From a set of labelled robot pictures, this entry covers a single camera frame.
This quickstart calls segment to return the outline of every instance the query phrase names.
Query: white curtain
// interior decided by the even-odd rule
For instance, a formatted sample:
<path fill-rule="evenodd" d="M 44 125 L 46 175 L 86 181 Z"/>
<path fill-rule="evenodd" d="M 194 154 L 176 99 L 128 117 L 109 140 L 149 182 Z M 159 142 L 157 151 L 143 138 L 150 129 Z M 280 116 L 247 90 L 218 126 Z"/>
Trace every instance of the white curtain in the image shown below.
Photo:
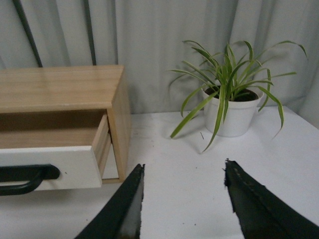
<path fill-rule="evenodd" d="M 272 74 L 296 71 L 297 75 L 274 79 L 272 92 L 319 127 L 318 0 L 17 2 L 43 67 L 92 65 L 93 59 L 97 65 L 125 65 L 133 113 L 178 111 L 187 93 L 199 84 L 185 79 L 168 90 L 176 76 L 169 69 L 182 67 L 182 60 L 199 61 L 183 40 L 196 40 L 211 52 L 237 40 L 248 40 L 257 52 L 282 40 L 298 42 L 309 60 L 297 47 L 277 49 L 279 57 L 268 65 Z M 12 0 L 0 1 L 0 21 L 0 69 L 37 67 Z"/>

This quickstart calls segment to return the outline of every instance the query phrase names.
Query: potted plant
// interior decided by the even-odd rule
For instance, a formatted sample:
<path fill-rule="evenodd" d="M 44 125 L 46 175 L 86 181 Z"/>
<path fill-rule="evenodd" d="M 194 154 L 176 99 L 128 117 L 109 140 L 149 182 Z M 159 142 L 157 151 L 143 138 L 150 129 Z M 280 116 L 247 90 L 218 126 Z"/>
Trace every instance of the potted plant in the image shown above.
<path fill-rule="evenodd" d="M 176 77 L 171 84 L 183 76 L 191 76 L 202 83 L 202 86 L 195 89 L 184 100 L 180 109 L 182 117 L 187 103 L 193 96 L 202 91 L 204 99 L 183 118 L 176 129 L 172 132 L 170 136 L 171 138 L 175 137 L 180 130 L 204 107 L 205 125 L 213 133 L 205 150 L 212 144 L 216 135 L 242 135 L 247 131 L 256 110 L 256 106 L 263 95 L 266 95 L 266 99 L 259 108 L 259 111 L 264 108 L 270 98 L 278 105 L 281 128 L 283 127 L 283 105 L 270 93 L 270 87 L 273 85 L 272 78 L 293 75 L 296 74 L 296 72 L 288 72 L 272 76 L 270 69 L 264 66 L 266 62 L 271 60 L 271 58 L 261 61 L 261 57 L 269 49 L 281 44 L 297 45 L 302 49 L 307 57 L 306 51 L 302 45 L 292 41 L 281 41 L 255 56 L 253 48 L 248 41 L 239 41 L 235 44 L 244 45 L 244 47 L 247 47 L 247 52 L 238 58 L 235 57 L 230 44 L 225 46 L 223 53 L 219 52 L 212 55 L 195 41 L 187 40 L 184 41 L 184 43 L 192 44 L 192 49 L 202 56 L 203 61 L 198 67 L 188 61 L 182 61 L 189 70 L 172 70 L 180 73 L 181 75 Z M 267 76 L 265 78 L 256 79 L 255 76 L 262 72 L 267 73 Z"/>

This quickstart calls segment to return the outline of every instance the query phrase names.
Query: spider plant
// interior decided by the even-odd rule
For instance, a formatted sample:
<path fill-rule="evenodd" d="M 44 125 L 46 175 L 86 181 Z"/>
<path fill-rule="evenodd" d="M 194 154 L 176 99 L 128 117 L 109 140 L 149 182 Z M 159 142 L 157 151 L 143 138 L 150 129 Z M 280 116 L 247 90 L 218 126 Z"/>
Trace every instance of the spider plant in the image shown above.
<path fill-rule="evenodd" d="M 191 76 L 194 79 L 199 80 L 202 83 L 202 86 L 195 89 L 192 93 L 190 93 L 186 99 L 184 100 L 180 113 L 183 117 L 184 109 L 187 103 L 194 97 L 199 91 L 202 89 L 210 88 L 211 94 L 201 101 L 187 116 L 183 117 L 183 120 L 179 123 L 176 129 L 170 135 L 171 138 L 175 137 L 180 130 L 192 119 L 196 116 L 196 114 L 213 98 L 216 97 L 219 99 L 219 106 L 217 112 L 216 123 L 214 127 L 214 131 L 208 146 L 205 150 L 212 144 L 215 136 L 219 130 L 220 124 L 222 121 L 225 121 L 227 110 L 228 110 L 228 102 L 229 101 L 238 101 L 238 99 L 244 96 L 247 93 L 247 88 L 258 88 L 265 95 L 266 99 L 262 106 L 259 108 L 261 111 L 266 105 L 268 99 L 273 100 L 278 106 L 278 113 L 281 120 L 281 128 L 284 125 L 284 111 L 282 103 L 270 92 L 271 86 L 273 86 L 272 79 L 275 77 L 282 77 L 287 75 L 296 74 L 296 72 L 288 72 L 284 74 L 279 74 L 272 76 L 270 69 L 264 67 L 265 63 L 272 59 L 268 58 L 264 61 L 261 61 L 261 57 L 270 50 L 278 45 L 282 44 L 293 44 L 297 45 L 302 49 L 305 56 L 307 57 L 306 51 L 304 47 L 300 44 L 297 44 L 292 41 L 281 41 L 273 46 L 263 50 L 257 56 L 254 55 L 253 48 L 248 41 L 239 41 L 236 42 L 241 43 L 244 47 L 247 47 L 247 52 L 241 56 L 239 60 L 236 60 L 234 51 L 230 44 L 227 44 L 224 48 L 224 52 L 210 54 L 203 46 L 201 46 L 196 41 L 187 40 L 184 43 L 190 43 L 192 45 L 192 49 L 195 50 L 196 53 L 199 53 L 203 61 L 201 64 L 196 67 L 188 61 L 182 61 L 184 65 L 186 65 L 188 70 L 182 69 L 173 69 L 171 71 L 180 73 L 178 77 L 176 77 L 171 84 L 180 79 L 183 76 Z M 258 73 L 264 72 L 265 78 L 256 79 L 256 75 Z"/>

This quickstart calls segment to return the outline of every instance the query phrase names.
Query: white drawer front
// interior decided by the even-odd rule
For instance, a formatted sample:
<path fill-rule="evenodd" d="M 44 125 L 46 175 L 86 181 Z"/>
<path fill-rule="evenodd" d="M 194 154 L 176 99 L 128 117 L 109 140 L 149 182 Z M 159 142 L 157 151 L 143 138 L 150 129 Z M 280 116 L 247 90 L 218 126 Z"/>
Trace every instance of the white drawer front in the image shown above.
<path fill-rule="evenodd" d="M 102 185 L 91 146 L 0 149 L 0 166 L 34 164 L 52 164 L 60 170 L 58 179 L 44 180 L 36 190 L 94 188 Z"/>

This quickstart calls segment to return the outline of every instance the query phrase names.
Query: soil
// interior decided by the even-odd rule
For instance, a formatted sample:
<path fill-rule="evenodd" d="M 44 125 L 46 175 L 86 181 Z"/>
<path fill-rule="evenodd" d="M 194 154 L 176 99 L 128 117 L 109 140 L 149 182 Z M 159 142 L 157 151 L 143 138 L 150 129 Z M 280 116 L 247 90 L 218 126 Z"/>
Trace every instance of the soil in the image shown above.
<path fill-rule="evenodd" d="M 212 88 L 206 89 L 205 93 L 208 94 L 208 95 L 211 95 L 212 93 L 215 92 L 214 88 L 216 89 L 216 87 L 213 87 L 213 89 Z M 240 93 L 241 94 L 242 93 L 246 93 L 246 94 L 244 94 L 244 95 L 242 95 L 240 97 L 237 97 L 234 100 L 235 102 L 254 101 L 254 100 L 258 99 L 258 95 L 255 92 L 251 91 L 251 90 L 243 89 Z"/>

